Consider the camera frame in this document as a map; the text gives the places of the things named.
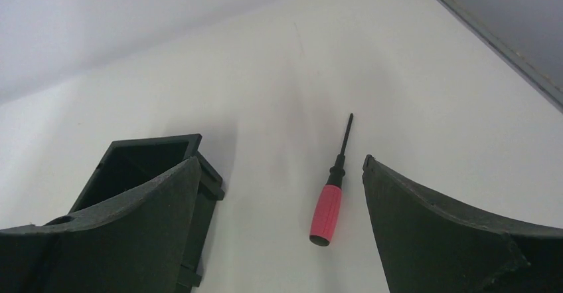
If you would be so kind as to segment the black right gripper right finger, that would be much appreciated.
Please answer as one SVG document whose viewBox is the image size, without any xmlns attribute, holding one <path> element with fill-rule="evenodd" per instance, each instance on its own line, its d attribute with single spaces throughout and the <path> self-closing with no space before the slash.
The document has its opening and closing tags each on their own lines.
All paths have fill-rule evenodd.
<svg viewBox="0 0 563 293">
<path fill-rule="evenodd" d="M 368 155 L 362 182 L 391 292 L 561 292 L 562 230 L 434 191 Z"/>
</svg>

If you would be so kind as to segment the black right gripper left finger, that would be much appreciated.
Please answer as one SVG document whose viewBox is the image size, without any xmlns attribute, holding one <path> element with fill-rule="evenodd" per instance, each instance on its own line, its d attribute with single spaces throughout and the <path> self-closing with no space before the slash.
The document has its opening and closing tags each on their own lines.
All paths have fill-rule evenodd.
<svg viewBox="0 0 563 293">
<path fill-rule="evenodd" d="M 174 291 L 200 178 L 192 157 L 49 224 L 3 229 L 1 291 Z"/>
</svg>

